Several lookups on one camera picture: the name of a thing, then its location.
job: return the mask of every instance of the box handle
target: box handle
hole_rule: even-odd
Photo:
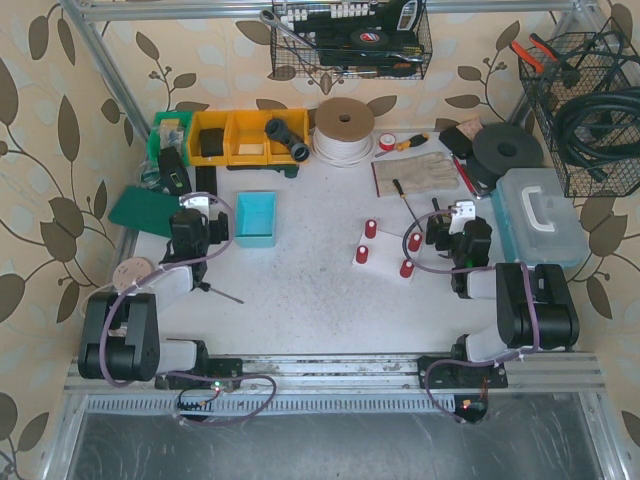
[[[539,185],[535,187],[525,187],[522,189],[522,202],[524,203],[524,210],[527,212],[529,222],[536,230],[540,232],[553,233],[556,231],[553,223],[542,224],[538,222],[536,214],[533,211],[533,205],[531,205],[531,195],[533,193],[542,193],[542,188]]]

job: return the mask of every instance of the clear plastic storage box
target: clear plastic storage box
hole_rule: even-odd
[[[571,200],[552,168],[515,168],[498,180],[491,196],[505,260],[533,267],[574,267],[589,247]]]

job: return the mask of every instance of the black wire mesh basket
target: black wire mesh basket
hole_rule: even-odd
[[[349,78],[423,79],[433,54],[426,7],[422,3],[413,28],[392,31],[380,26],[390,4],[274,2],[273,13],[315,48],[272,28],[270,78],[306,77],[325,94]],[[349,7],[355,10],[352,16],[345,11],[345,17],[336,18],[335,9]]]
[[[620,92],[631,86],[619,52],[628,57],[638,53],[613,19],[601,32],[566,33],[547,42],[559,57],[551,60],[537,48],[528,52],[542,64],[543,73],[519,59],[520,80],[538,120],[566,197],[623,197],[640,186],[640,157],[605,163],[585,156],[588,168],[576,165],[560,148],[554,120],[561,107],[592,92]],[[593,149],[640,144],[640,119],[633,114],[612,111],[589,114],[574,131]]]

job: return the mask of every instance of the brown spool top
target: brown spool top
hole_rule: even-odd
[[[373,131],[373,112],[352,98],[332,98],[318,107],[316,128],[341,142],[357,142]]]

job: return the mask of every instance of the red and white tape roll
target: red and white tape roll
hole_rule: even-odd
[[[380,136],[379,145],[382,150],[384,150],[385,152],[389,152],[396,148],[396,137],[394,137],[390,133],[383,133]]]

